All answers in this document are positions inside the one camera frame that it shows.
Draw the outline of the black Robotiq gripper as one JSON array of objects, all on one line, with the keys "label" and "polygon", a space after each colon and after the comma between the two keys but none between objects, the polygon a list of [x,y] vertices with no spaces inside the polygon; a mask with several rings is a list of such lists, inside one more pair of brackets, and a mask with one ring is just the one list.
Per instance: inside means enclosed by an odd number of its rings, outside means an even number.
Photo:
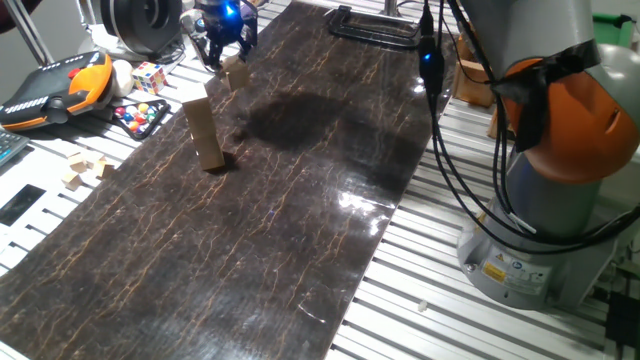
[{"label": "black Robotiq gripper", "polygon": [[257,46],[258,9],[246,0],[197,0],[197,8],[204,12],[207,31],[213,31],[207,36],[205,67],[220,70],[224,46],[235,42],[240,45],[239,58],[246,62]]}]

